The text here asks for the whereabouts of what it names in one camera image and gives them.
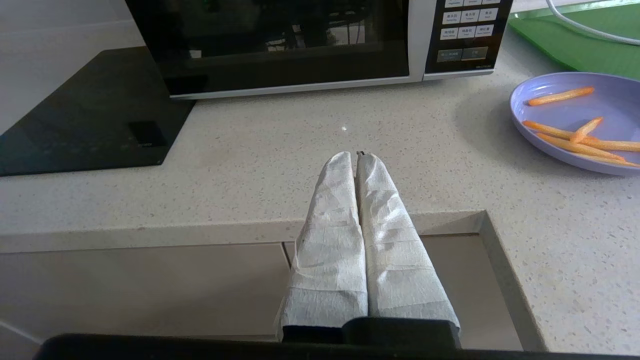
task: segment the plate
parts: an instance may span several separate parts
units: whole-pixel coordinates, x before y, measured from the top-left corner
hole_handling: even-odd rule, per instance
[[[557,94],[585,86],[595,87],[591,95],[541,106],[529,106],[529,99]],[[511,93],[513,122],[533,146],[573,166],[590,171],[620,176],[640,175],[640,168],[601,163],[555,147],[522,125],[525,120],[576,131],[595,117],[604,117],[590,134],[601,140],[640,142],[640,81],[593,72],[558,72],[531,78]],[[612,151],[627,161],[640,163],[640,152]]]

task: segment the speckled countertop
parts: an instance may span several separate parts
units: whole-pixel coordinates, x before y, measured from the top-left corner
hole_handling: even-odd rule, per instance
[[[0,252],[291,241],[322,164],[363,150],[423,233],[486,211],[549,350],[640,354],[640,178],[511,123],[512,89],[555,70],[507,34],[491,76],[200,101],[160,167],[1,178]]]

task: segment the induction cooktop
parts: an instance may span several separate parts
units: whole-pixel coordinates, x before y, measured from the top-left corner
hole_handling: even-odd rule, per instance
[[[146,47],[105,50],[0,135],[0,176],[160,165],[194,103]]]

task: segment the microwave control panel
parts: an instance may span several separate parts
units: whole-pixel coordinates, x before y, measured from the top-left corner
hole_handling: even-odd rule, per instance
[[[513,0],[437,0],[425,74],[492,69]]]

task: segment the microwave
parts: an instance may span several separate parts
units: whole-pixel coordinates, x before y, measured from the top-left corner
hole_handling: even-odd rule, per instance
[[[175,99],[491,74],[513,0],[126,0]]]

